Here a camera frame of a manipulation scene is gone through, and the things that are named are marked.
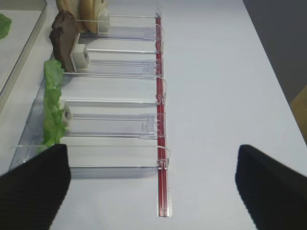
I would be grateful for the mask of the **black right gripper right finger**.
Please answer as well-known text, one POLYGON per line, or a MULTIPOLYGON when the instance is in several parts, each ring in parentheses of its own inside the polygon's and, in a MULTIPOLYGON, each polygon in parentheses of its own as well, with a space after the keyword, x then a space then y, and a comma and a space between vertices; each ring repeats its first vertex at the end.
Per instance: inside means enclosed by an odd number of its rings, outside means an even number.
POLYGON ((307 228, 307 178, 251 145, 238 150, 235 183, 258 230, 307 228))

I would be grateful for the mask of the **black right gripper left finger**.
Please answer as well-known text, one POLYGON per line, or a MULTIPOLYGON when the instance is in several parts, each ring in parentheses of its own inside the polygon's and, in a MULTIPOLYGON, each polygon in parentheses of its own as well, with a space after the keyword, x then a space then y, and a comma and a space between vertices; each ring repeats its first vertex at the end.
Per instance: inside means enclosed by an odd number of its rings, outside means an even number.
POLYGON ((0 177, 0 228, 48 230, 71 182, 68 150, 56 144, 0 177))

